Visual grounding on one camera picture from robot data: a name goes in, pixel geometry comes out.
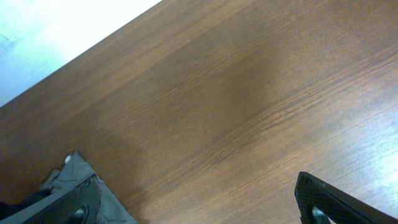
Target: wooden desk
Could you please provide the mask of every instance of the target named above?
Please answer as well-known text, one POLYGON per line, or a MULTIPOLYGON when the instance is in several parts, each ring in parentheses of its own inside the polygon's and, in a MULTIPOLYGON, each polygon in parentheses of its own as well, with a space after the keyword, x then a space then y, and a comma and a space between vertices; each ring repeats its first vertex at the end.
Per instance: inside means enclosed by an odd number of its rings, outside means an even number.
POLYGON ((398 217, 397 21, 163 1, 0 109, 0 198, 78 151, 141 223, 298 223, 301 170, 398 217))

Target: floor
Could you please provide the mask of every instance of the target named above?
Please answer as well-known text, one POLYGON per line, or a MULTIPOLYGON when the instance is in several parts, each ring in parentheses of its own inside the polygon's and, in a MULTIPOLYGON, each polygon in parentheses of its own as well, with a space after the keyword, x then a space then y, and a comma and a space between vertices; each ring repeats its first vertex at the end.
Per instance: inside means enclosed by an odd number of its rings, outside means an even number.
POLYGON ((299 223, 302 170, 398 217, 397 4, 164 0, 0 109, 0 198, 78 151, 140 223, 299 223))
POLYGON ((159 1, 0 1, 0 106, 159 1))

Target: gray fabric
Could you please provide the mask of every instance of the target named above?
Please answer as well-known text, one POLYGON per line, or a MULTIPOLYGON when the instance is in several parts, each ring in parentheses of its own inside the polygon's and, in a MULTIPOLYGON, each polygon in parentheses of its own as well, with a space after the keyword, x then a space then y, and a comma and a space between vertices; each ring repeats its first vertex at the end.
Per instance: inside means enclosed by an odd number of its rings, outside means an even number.
MULTIPOLYGON (((65 167, 59 171, 54 170, 50 177, 40 186, 40 190, 51 189, 54 193, 64 187, 72 186, 89 174, 95 174, 94 169, 81 156, 75 152, 65 167)), ((105 183, 98 178, 99 188, 101 189, 101 208, 97 217, 98 224, 125 223, 136 224, 137 222, 121 205, 119 200, 108 189, 105 183)))

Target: brown tabletop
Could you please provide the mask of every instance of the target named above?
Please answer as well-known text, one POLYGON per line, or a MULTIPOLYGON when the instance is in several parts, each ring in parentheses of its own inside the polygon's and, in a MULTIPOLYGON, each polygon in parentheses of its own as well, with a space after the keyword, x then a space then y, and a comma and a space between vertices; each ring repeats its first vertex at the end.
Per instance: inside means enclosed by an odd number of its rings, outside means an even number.
POLYGON ((0 200, 78 151, 141 223, 298 223, 301 170, 398 217, 397 6, 165 0, 0 109, 0 200))

